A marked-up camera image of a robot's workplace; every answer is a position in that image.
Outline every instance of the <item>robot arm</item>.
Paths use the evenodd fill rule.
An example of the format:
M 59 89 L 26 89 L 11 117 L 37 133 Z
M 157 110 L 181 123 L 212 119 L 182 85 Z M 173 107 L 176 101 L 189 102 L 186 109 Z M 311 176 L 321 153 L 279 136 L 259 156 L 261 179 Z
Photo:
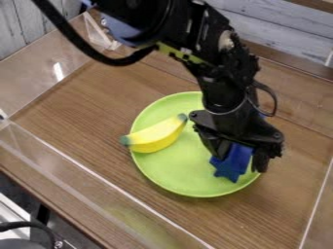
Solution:
M 281 157 L 284 134 L 264 119 L 273 116 L 277 98 L 256 81 L 259 58 L 251 54 L 228 18 L 200 0 L 82 0 L 102 12 L 114 38 L 141 50 L 124 60 L 94 52 L 55 14 L 47 0 L 33 0 L 63 34 L 93 58 L 128 65 L 158 50 L 174 57 L 198 79 L 206 110 L 190 119 L 213 156 L 225 160 L 235 143 L 253 148 L 253 170 L 265 172 L 269 160 Z M 272 113 L 260 109 L 259 89 L 273 100 Z

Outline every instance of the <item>banana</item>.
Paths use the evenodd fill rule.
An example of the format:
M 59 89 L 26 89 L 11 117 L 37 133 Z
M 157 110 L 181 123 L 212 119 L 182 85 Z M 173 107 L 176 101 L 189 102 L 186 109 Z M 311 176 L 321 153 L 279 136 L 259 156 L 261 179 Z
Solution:
M 186 123 L 188 116 L 180 114 L 144 130 L 124 136 L 120 142 L 134 152 L 158 152 L 174 143 Z

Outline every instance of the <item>wooden table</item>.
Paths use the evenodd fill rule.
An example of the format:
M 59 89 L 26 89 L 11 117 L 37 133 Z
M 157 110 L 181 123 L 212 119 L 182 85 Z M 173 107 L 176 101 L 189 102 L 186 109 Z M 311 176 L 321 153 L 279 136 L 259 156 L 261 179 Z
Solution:
M 59 56 L 51 40 L 65 56 L 85 59 L 54 32 L 2 62 L 2 84 L 15 77 L 14 65 L 37 73 L 19 81 L 45 84 Z M 39 58 L 53 63 L 37 69 Z M 15 132 L 39 138 L 18 136 L 34 163 L 2 149 L 0 169 L 108 248 L 299 248 L 332 160 L 333 85 L 265 59 L 259 79 L 280 95 L 279 117 L 269 121 L 285 133 L 287 150 L 260 180 L 231 196 L 197 199 L 164 191 L 120 144 L 150 103 L 198 90 L 180 63 L 157 53 L 125 68 L 90 61 L 45 93 L 13 117 Z

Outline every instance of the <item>blue object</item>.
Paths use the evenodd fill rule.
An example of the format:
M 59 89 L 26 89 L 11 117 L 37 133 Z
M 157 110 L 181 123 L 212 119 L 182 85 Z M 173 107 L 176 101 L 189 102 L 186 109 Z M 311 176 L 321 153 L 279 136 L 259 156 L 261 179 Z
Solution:
M 233 183 L 237 183 L 240 176 L 247 173 L 253 151 L 255 148 L 233 143 L 225 160 L 212 157 L 210 164 L 216 168 L 214 176 L 227 177 Z

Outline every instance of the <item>green plate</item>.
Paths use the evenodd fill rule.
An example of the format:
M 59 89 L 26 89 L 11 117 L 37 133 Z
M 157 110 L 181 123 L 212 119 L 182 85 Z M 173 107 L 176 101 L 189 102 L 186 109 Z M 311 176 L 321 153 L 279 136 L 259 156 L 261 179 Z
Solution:
M 184 92 L 170 95 L 153 103 L 138 116 L 132 132 L 157 124 L 172 116 L 204 109 L 202 94 Z M 249 186 L 260 177 L 248 172 L 235 184 L 225 178 L 214 177 L 212 154 L 202 145 L 189 121 L 176 143 L 153 154 L 132 153 L 134 161 L 149 179 L 164 189 L 193 197 L 216 197 L 232 194 Z

